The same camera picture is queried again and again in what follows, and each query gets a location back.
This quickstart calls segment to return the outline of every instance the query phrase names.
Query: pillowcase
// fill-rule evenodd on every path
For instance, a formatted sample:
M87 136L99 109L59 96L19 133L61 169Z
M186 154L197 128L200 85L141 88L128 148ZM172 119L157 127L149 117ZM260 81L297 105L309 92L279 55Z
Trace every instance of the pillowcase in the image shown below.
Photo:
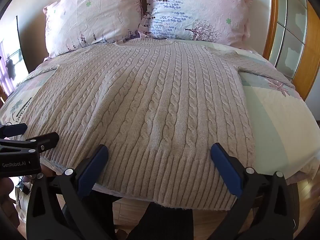
M252 0L147 0L141 37L210 41L242 49Z
M140 0L59 0L43 12L49 57L97 42L140 37Z

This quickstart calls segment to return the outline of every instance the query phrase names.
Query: tree print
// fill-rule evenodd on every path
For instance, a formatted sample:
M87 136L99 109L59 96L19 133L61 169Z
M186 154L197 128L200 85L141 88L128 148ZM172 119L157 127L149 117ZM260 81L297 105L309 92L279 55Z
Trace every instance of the tree print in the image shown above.
M140 34L137 30L133 33L131 30L128 29L127 35L125 36L125 40L128 41L128 40L132 40L139 37L140 37Z
M185 29L185 31L190 31L193 33L194 41L217 42L221 35L214 29L212 25L209 24L207 20L196 20L195 27L193 29Z

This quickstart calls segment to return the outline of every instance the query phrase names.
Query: human hand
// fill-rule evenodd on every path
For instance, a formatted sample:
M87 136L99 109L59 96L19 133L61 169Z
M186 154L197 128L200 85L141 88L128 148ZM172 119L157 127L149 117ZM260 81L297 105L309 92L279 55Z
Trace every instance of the human hand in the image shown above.
M17 228L20 225L18 212L14 206L14 200L9 197L14 188L9 178L0 179L0 206L11 223Z

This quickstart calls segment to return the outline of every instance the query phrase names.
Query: flower print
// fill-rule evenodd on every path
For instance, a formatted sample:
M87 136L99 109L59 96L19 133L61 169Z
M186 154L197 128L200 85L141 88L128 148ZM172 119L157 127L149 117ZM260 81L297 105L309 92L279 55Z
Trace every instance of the flower print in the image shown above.
M266 78L266 79L268 80L269 87L274 88L277 91L280 91L284 96L285 96L285 93L287 93L289 95L288 90L283 87L284 84L282 84L281 82L279 82L277 80L273 80L271 78Z
M20 99L18 102L15 103L15 105L11 108L10 113L12 114L14 111L16 111L21 104L22 104L22 99Z

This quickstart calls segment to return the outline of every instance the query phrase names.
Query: beige sweater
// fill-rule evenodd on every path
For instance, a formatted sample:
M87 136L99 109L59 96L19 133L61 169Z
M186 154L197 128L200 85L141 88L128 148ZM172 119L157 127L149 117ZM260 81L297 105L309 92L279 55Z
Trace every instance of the beige sweater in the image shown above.
M98 183L164 206L230 209L210 158L215 142L246 167L254 142L238 70L290 84L276 70L183 42L92 45L41 64L57 68L23 122L25 138L56 131L43 158L75 168L98 144L109 160Z

